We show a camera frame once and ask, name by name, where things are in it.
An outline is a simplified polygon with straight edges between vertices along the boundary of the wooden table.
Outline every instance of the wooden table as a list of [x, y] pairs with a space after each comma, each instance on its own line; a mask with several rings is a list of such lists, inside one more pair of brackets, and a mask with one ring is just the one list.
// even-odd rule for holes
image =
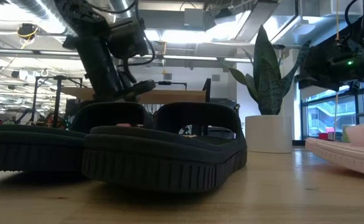
[[364, 175], [304, 149], [250, 152], [220, 189], [194, 195], [0, 172], [0, 223], [364, 223]]

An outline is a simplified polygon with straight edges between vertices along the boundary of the ceiling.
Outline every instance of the ceiling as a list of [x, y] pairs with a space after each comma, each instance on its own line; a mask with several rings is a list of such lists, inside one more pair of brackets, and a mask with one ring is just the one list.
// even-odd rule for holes
[[[145, 19], [147, 37], [153, 40], [152, 43], [157, 54], [245, 58], [243, 52], [238, 49], [244, 48], [253, 54], [255, 34], [261, 24], [264, 24], [273, 43], [284, 44], [287, 47], [298, 48], [303, 41], [308, 39], [316, 39], [319, 43], [324, 38], [334, 35], [335, 12], [320, 13], [320, 8], [326, 11], [334, 1], [336, 0], [307, 0], [300, 6], [299, 1], [296, 0], [194, 0], [191, 4], [177, 0], [141, 0], [139, 12]], [[31, 11], [27, 5], [28, 2], [34, 2], [34, 0], [0, 1], [0, 49], [24, 47], [25, 50], [36, 50], [37, 52], [43, 50], [69, 52], [62, 47], [66, 36], [61, 34], [67, 25], [63, 23], [62, 19], [59, 19], [59, 16], [56, 16], [57, 12], [52, 10], [53, 0], [40, 0], [46, 4], [52, 14], [45, 14], [44, 11]], [[131, 4], [131, 0], [91, 0], [90, 2], [112, 10], [120, 10], [119, 7]], [[329, 2], [330, 6], [324, 7], [324, 2]], [[226, 7], [229, 7], [233, 13], [233, 16], [227, 17], [231, 18], [231, 21], [217, 24], [219, 19], [213, 17]], [[362, 7], [359, 3], [358, 7], [354, 7], [350, 18], [357, 19], [360, 17], [360, 13], [362, 14]], [[103, 15], [108, 21], [114, 21], [114, 19], [117, 21], [124, 16], [114, 18], [109, 14]], [[189, 24], [186, 24], [186, 21], [191, 19], [186, 15], [194, 18], [198, 16], [202, 23], [192, 25], [190, 21]], [[25, 40], [17, 35], [17, 29], [23, 23], [38, 24], [40, 27], [36, 37], [27, 45], [24, 44]], [[306, 23], [315, 28], [311, 32], [306, 31], [304, 34], [297, 35], [296, 29]], [[340, 27], [343, 28], [343, 26], [346, 26], [346, 23], [341, 21]], [[188, 32], [176, 32], [174, 35], [169, 35], [170, 30], [180, 29]], [[219, 62], [167, 59], [155, 60], [151, 66], [194, 69], [194, 67], [221, 68], [223, 65]], [[5, 106], [8, 105], [8, 108], [14, 108], [15, 106], [12, 106], [14, 103], [25, 105], [20, 106], [21, 108], [31, 107], [30, 99], [34, 92], [34, 78], [24, 80], [12, 78], [11, 73], [20, 69], [27, 71], [32, 77], [42, 72], [48, 72], [49, 76], [63, 74], [70, 78], [83, 78], [84, 85], [90, 84], [89, 80], [83, 77], [85, 70], [78, 57], [64, 59], [61, 56], [45, 58], [42, 55], [21, 57], [17, 54], [0, 54], [0, 91], [1, 96], [4, 97], [1, 103]], [[55, 95], [54, 84], [53, 80], [47, 80], [47, 83], [42, 84], [37, 91], [38, 100], [41, 101], [38, 105], [42, 111], [52, 109]], [[65, 82], [64, 85], [75, 86], [72, 82]], [[60, 106], [60, 110], [63, 111], [65, 100], [62, 100]]]

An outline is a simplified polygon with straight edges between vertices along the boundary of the white planter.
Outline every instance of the white planter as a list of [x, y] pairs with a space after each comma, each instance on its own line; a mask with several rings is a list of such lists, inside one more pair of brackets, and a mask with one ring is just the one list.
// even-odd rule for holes
[[291, 153], [291, 117], [248, 116], [245, 118], [245, 139], [251, 152]]

